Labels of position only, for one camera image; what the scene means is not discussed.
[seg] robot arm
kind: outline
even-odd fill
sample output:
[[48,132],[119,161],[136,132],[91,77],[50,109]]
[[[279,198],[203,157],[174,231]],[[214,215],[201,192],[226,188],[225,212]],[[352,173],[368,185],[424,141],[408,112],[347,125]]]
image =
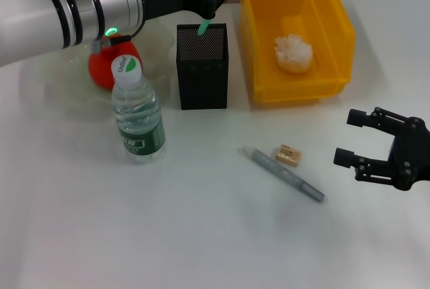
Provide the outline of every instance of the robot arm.
[[[225,0],[0,0],[0,66],[116,32],[181,10],[215,17]],[[110,39],[111,43],[129,40]]]
[[413,184],[430,180],[430,132],[420,118],[406,118],[375,108],[370,116],[351,110],[348,124],[369,126],[394,136],[387,161],[369,159],[352,151],[337,149],[334,164],[355,168],[355,179],[370,183],[392,185],[408,191]]

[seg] yellow plastic bin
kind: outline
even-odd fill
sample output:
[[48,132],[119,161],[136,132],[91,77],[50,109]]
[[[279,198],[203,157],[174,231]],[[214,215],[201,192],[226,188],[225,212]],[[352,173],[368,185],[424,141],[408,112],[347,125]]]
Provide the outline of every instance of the yellow plastic bin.
[[[351,79],[355,33],[341,0],[241,0],[246,73],[256,105],[316,101],[342,92]],[[314,60],[302,75],[285,72],[275,38],[299,34]]]

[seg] water bottle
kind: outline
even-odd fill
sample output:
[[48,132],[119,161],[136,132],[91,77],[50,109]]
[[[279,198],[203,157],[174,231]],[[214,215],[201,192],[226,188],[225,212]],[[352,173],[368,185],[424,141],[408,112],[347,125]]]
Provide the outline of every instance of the water bottle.
[[165,149],[159,99],[142,76],[139,60],[122,55],[112,63],[114,115],[128,154],[138,163],[158,157]]

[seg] bottle label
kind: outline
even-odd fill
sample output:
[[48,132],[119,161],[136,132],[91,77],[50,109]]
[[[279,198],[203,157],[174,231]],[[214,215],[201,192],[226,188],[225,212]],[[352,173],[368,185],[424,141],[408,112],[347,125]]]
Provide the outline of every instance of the bottle label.
[[120,134],[126,149],[138,156],[156,153],[166,141],[162,120],[154,129],[144,134],[130,134],[121,130]]

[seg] silver pen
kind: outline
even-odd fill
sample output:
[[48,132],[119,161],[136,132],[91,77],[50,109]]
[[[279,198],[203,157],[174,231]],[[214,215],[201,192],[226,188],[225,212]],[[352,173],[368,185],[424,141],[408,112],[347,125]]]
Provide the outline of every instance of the silver pen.
[[250,158],[250,160],[258,163],[260,166],[262,166],[262,168],[270,171],[272,174],[279,177],[294,188],[297,188],[303,194],[306,194],[317,202],[323,201],[325,195],[322,192],[317,190],[309,183],[306,183],[302,178],[294,175],[286,167],[277,163],[272,158],[262,153],[260,150],[253,147],[243,147],[242,152],[246,157]]

